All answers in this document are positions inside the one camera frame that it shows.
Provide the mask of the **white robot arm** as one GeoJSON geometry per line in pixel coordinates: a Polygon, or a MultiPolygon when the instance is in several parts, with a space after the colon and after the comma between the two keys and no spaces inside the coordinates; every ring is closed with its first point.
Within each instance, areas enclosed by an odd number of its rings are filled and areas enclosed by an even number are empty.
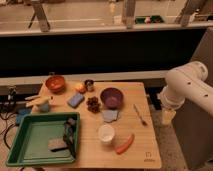
{"type": "Polygon", "coordinates": [[[169,125],[186,99],[194,102],[210,116],[213,116],[213,87],[205,80],[208,77],[206,65],[200,61],[189,62],[166,73],[166,86],[158,98],[162,104],[162,124],[169,125]]]}

